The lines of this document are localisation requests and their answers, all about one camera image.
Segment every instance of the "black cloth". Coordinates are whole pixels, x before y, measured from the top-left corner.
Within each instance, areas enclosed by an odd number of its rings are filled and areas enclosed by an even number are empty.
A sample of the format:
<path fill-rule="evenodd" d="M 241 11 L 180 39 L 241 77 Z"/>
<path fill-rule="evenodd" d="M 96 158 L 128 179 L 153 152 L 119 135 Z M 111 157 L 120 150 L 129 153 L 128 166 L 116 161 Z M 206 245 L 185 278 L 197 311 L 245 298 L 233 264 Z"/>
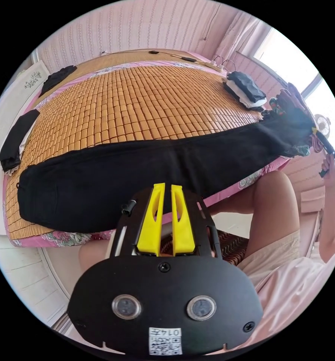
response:
<path fill-rule="evenodd" d="M 266 94 L 259 89 L 251 76 L 240 71 L 233 71 L 227 75 L 227 78 L 234 81 L 251 102 L 256 103 L 266 98 Z"/>
<path fill-rule="evenodd" d="M 179 140 L 127 141 L 70 151 L 30 165 L 18 184 L 20 216 L 65 232 L 116 228 L 121 205 L 138 191 L 166 183 L 209 197 L 291 151 L 312 133 L 300 110 L 270 122 Z"/>
<path fill-rule="evenodd" d="M 21 164 L 20 145 L 38 116 L 38 110 L 30 110 L 21 115 L 9 131 L 0 151 L 0 162 L 4 172 Z"/>
<path fill-rule="evenodd" d="M 257 112 L 264 111 L 264 108 L 262 106 L 253 106 L 252 108 L 247 108 L 245 104 L 240 102 L 240 97 L 232 90 L 226 83 L 223 82 L 224 89 L 234 98 L 236 99 L 246 110 L 253 110 Z"/>
<path fill-rule="evenodd" d="M 42 91 L 39 95 L 41 97 L 44 93 L 51 90 L 54 86 L 61 83 L 62 80 L 66 79 L 70 74 L 72 74 L 77 67 L 75 65 L 69 65 L 61 70 L 48 76 L 47 80 L 43 83 Z"/>

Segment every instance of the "qr code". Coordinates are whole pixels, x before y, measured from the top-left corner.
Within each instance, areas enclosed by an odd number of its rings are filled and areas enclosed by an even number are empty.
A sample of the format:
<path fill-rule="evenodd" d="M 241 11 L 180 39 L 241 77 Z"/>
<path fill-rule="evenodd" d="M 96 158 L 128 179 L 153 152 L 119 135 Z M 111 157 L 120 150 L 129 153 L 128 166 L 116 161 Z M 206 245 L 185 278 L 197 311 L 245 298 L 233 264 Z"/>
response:
<path fill-rule="evenodd" d="M 150 355 L 182 355 L 180 328 L 149 328 Z"/>

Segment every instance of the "black pants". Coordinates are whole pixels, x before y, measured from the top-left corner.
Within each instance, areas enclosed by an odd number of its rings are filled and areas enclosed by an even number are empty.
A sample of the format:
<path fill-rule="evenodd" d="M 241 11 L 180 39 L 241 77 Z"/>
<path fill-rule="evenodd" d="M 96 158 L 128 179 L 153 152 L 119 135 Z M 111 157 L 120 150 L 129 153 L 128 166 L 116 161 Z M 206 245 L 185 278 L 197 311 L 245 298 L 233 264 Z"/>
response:
<path fill-rule="evenodd" d="M 284 155 L 312 133 L 296 111 L 269 122 L 180 140 L 128 141 L 71 151 L 31 165 L 20 176 L 23 219 L 58 231 L 114 229 L 120 207 L 136 192 L 166 183 L 209 197 Z"/>

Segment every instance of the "pink bedsheet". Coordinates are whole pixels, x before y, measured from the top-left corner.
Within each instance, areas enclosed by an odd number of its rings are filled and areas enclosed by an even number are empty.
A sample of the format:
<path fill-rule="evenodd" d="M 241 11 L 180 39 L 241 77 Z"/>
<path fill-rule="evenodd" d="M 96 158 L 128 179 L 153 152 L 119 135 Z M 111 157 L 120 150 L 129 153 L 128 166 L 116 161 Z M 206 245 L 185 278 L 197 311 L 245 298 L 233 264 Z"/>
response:
<path fill-rule="evenodd" d="M 215 70 L 210 69 L 210 68 L 206 68 L 206 67 L 203 67 L 200 65 L 195 65 L 195 64 L 186 64 L 186 63 L 176 62 L 176 61 L 134 62 L 134 63 L 129 63 L 129 64 L 121 64 L 121 65 L 118 65 L 115 67 L 106 68 L 106 69 L 102 69 L 99 71 L 95 71 L 90 74 L 86 74 L 84 76 L 81 76 L 81 77 L 63 85 L 62 87 L 57 89 L 55 92 L 53 92 L 50 96 L 48 96 L 47 98 L 42 100 L 36 106 L 36 109 L 39 109 L 42 105 L 48 103 L 56 95 L 60 94 L 64 90 L 68 89 L 69 87 L 71 87 L 81 81 L 87 80 L 94 76 L 108 73 L 110 71 L 115 71 L 115 70 L 122 69 L 122 68 L 138 67 L 138 66 L 181 66 L 181 67 L 196 68 L 196 69 L 207 71 L 209 73 L 221 75 L 220 73 L 217 73 Z M 38 98 L 38 95 L 31 101 L 30 105 L 25 110 L 25 113 L 27 113 L 28 111 L 31 110 L 32 105 L 37 98 Z M 245 187 L 255 183 L 264 174 L 269 173 L 274 170 L 282 169 L 287 164 L 288 161 L 289 161 L 289 159 L 279 157 L 274 162 L 270 163 L 269 165 L 267 165 L 263 169 L 259 170 L 258 172 L 254 173 L 254 174 L 250 175 L 249 177 L 241 180 L 240 182 L 230 186 L 229 188 L 224 189 L 223 191 L 218 192 L 218 193 L 206 198 L 204 200 L 205 204 L 207 206 L 210 206 L 210 205 L 220 201 L 221 199 L 230 197 L 231 195 L 239 192 L 240 190 L 244 189 Z M 7 235 L 9 237 L 11 243 L 14 246 L 17 246 L 17 247 L 80 246 L 91 240 L 100 240 L 100 239 L 109 239 L 110 238 L 113 230 L 107 230 L 107 231 L 95 233 L 95 234 L 68 233 L 68 232 L 53 231 L 53 232 L 45 233 L 45 234 L 42 234 L 39 236 L 32 236 L 32 237 L 22 238 L 22 239 L 18 239 L 18 240 L 11 239 L 9 236 L 9 231 L 8 231 L 8 223 L 7 223 L 7 219 L 6 219 L 6 213 L 4 212 L 5 194 L 6 194 L 6 186 L 7 186 L 8 177 L 9 176 L 4 176 L 4 179 L 3 179 L 3 213 L 4 213 L 4 217 L 5 217 L 6 232 L 7 232 Z M 170 222 L 171 219 L 172 219 L 171 213 L 165 214 L 163 216 L 162 222 L 167 223 L 167 222 Z"/>

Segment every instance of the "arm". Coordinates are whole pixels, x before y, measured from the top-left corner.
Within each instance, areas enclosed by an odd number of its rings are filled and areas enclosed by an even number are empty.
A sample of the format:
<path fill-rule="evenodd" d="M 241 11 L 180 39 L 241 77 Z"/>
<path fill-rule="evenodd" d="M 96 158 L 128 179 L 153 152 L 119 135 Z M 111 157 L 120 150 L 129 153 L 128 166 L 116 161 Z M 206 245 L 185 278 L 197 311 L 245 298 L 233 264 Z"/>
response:
<path fill-rule="evenodd" d="M 335 160 L 327 156 L 323 169 L 328 169 L 324 177 L 325 202 L 324 215 L 319 234 L 319 254 L 321 259 L 327 263 L 335 254 Z"/>

